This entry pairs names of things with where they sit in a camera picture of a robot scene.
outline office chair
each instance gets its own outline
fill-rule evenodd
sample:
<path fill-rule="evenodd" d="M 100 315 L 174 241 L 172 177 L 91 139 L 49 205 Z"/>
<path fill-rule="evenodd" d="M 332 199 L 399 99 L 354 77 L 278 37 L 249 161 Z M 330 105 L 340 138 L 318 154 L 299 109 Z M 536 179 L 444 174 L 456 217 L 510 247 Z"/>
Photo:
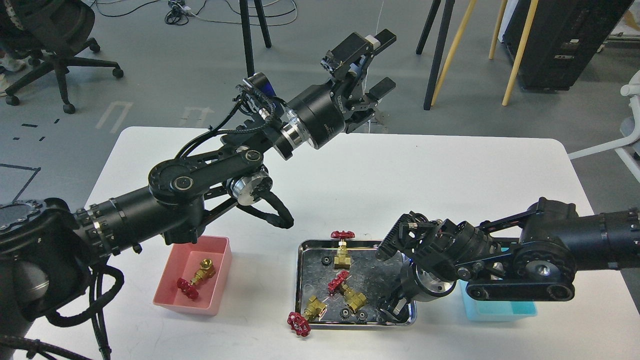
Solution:
<path fill-rule="evenodd" d="M 94 21 L 93 10 L 80 0 L 0 1 L 0 47 L 14 58 L 30 57 L 33 65 L 31 72 L 5 90 L 6 103 L 20 104 L 15 96 L 18 90 L 54 71 L 63 111 L 73 114 L 76 108 L 68 99 L 67 67 L 113 67 L 113 75 L 121 78 L 124 72 L 117 62 L 76 56 L 86 48 L 100 51 L 95 39 L 89 38 Z"/>

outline black stand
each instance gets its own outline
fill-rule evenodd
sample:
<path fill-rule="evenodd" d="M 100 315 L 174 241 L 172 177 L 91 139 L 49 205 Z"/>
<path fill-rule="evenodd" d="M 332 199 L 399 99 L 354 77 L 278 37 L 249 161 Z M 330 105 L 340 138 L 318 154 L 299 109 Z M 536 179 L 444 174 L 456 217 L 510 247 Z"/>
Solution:
<path fill-rule="evenodd" d="M 264 45 L 267 48 L 271 47 L 271 38 L 269 37 L 269 29 L 267 28 L 267 19 L 264 16 L 264 8 L 262 7 L 262 0 L 253 0 L 255 4 L 255 11 L 258 13 L 258 21 L 260 21 L 260 28 L 262 29 L 262 37 L 264 38 Z M 240 0 L 240 18 L 242 19 L 242 38 L 244 41 L 244 58 L 246 60 L 246 73 L 247 76 L 252 76 L 255 73 L 253 67 L 253 47 L 251 45 L 251 26 L 249 23 L 249 4 L 248 0 Z"/>
<path fill-rule="evenodd" d="M 438 42 L 436 43 L 436 51 L 433 54 L 433 63 L 431 64 L 431 73 L 429 74 L 429 84 L 427 85 L 427 94 L 424 96 L 424 105 L 422 108 L 425 110 L 431 109 L 431 100 L 433 99 L 433 92 L 436 88 L 436 82 L 438 81 L 438 71 L 440 71 L 440 62 L 442 61 L 442 53 L 444 52 L 444 44 L 447 41 L 447 32 L 449 31 L 449 23 L 451 22 L 451 13 L 453 12 L 453 5 L 456 0 L 446 0 L 444 4 L 444 10 L 442 12 L 442 22 L 440 23 L 440 32 L 438 33 Z M 436 18 L 436 13 L 440 7 L 440 0 L 433 0 L 431 3 L 431 9 L 427 16 L 427 21 L 424 23 L 422 29 L 422 35 L 418 41 L 418 47 L 415 49 L 415 53 L 420 55 L 424 49 L 424 44 L 427 42 L 427 37 L 431 31 L 433 21 Z"/>

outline white table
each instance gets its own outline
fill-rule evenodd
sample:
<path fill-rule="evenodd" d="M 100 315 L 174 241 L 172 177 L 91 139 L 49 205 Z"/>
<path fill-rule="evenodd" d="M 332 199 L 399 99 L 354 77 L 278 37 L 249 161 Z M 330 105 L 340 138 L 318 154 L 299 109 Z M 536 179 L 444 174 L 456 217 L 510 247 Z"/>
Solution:
<path fill-rule="evenodd" d="M 145 186 L 153 165 L 201 132 L 126 129 L 89 204 Z M 202 150 L 218 146 L 211 141 Z M 418 319 L 409 327 L 313 330 L 300 338 L 285 322 L 294 307 L 296 253 L 303 240 L 328 238 L 337 229 L 381 239 L 409 210 L 478 224 L 525 211 L 540 196 L 574 202 L 580 215 L 591 215 L 559 142 L 341 134 L 319 151 L 303 145 L 289 161 L 271 150 L 265 164 L 296 224 L 277 229 L 233 209 L 207 228 L 206 234 L 230 238 L 234 256 L 217 316 L 152 304 L 170 250 L 160 237 L 143 243 L 140 255 L 127 251 L 112 258 L 110 264 L 125 274 L 123 290 L 105 310 L 113 359 L 638 358 L 640 318 L 621 275 L 609 270 L 579 272 L 573 300 L 538 303 L 538 316 L 517 322 L 468 321 L 459 288 L 444 299 L 418 303 Z M 75 301 L 63 314 L 85 306 L 86 299 Z M 59 329 L 40 319 L 28 337 L 99 357 L 90 323 Z"/>

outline black gear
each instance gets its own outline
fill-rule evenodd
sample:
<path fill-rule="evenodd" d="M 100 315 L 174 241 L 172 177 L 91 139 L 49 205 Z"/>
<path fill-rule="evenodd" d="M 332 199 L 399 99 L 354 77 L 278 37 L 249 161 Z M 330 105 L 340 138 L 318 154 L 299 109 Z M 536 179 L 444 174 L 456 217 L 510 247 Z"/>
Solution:
<path fill-rule="evenodd" d="M 340 310 L 340 317 L 343 319 L 348 319 L 351 316 L 351 311 L 346 307 Z"/>
<path fill-rule="evenodd" d="M 367 312 L 360 310 L 357 314 L 357 323 L 367 323 Z"/>
<path fill-rule="evenodd" d="M 536 259 L 552 263 L 553 265 L 558 267 L 560 272 L 571 281 L 575 277 L 575 272 L 572 271 L 572 268 L 575 268 L 575 265 L 573 264 L 573 261 L 571 259 L 563 259 L 546 251 L 531 251 L 523 254 L 522 256 L 516 257 L 515 261 L 513 262 L 516 273 L 520 275 L 524 274 L 525 267 L 527 266 L 528 262 Z"/>
<path fill-rule="evenodd" d="M 323 266 L 329 266 L 331 265 L 331 257 L 330 256 L 325 256 L 322 258 L 321 263 Z"/>

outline small gear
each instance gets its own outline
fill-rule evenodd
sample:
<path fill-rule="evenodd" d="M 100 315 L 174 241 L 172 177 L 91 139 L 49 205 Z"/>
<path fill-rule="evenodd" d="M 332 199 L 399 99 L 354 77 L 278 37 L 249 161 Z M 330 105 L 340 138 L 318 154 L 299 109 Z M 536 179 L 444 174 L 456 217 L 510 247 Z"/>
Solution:
<path fill-rule="evenodd" d="M 366 311 L 359 311 L 358 315 L 358 323 L 367 323 L 367 312 Z"/>
<path fill-rule="evenodd" d="M 331 265 L 331 257 L 330 256 L 325 256 L 322 258 L 321 263 L 323 266 L 329 266 Z"/>
<path fill-rule="evenodd" d="M 351 316 L 351 311 L 349 309 L 347 309 L 346 307 L 342 310 L 340 310 L 340 317 L 343 319 L 348 319 L 349 316 Z"/>

